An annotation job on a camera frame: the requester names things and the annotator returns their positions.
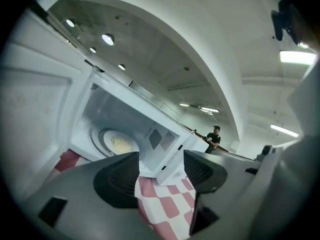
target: man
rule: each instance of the man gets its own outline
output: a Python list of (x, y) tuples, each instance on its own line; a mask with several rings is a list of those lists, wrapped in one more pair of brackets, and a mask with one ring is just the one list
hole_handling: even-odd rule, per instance
[(209, 143), (209, 147), (206, 149), (205, 153), (211, 153), (220, 143), (221, 138), (219, 137), (220, 126), (215, 125), (213, 132), (210, 132), (205, 141)]

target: white plate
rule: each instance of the white plate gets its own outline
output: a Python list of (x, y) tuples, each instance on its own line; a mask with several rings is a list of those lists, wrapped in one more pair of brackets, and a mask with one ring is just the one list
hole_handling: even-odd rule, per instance
[(120, 155), (124, 154), (116, 150), (115, 146), (112, 144), (111, 139), (123, 139), (129, 144), (129, 149), (125, 153), (130, 153), (130, 152), (135, 152), (139, 151), (138, 144), (128, 135), (117, 131), (117, 130), (108, 130), (104, 135), (103, 135), (103, 141), (106, 147), (113, 152), (115, 155)]

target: round ceiling light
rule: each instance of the round ceiling light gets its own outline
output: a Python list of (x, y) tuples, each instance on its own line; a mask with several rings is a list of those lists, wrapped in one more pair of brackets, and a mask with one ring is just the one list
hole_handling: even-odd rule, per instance
[(126, 70), (126, 67), (125, 67), (124, 64), (119, 64), (118, 67), (119, 67), (120, 69), (122, 69), (122, 70)]
[(66, 20), (66, 23), (71, 27), (71, 28), (73, 28), (74, 26), (75, 26), (75, 24), (72, 22), (72, 20), (70, 20), (70, 19), (67, 19)]
[(102, 39), (110, 46), (113, 46), (115, 43), (115, 38), (112, 34), (103, 34)]

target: open microwave door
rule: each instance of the open microwave door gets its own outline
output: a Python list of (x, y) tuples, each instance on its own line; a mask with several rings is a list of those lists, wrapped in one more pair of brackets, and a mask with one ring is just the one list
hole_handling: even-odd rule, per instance
[(1, 169), (11, 194), (21, 200), (39, 188), (66, 151), (93, 67), (27, 10), (7, 41), (1, 69)]

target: person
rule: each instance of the person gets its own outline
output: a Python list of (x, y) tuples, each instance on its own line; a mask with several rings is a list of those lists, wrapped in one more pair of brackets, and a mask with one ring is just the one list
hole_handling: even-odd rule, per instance
[(213, 132), (210, 132), (206, 136), (206, 142), (209, 143), (209, 147), (206, 149), (205, 153), (211, 153), (217, 146), (219, 146), (219, 143), (221, 141), (221, 137), (219, 137), (220, 133), (220, 126), (215, 125)]

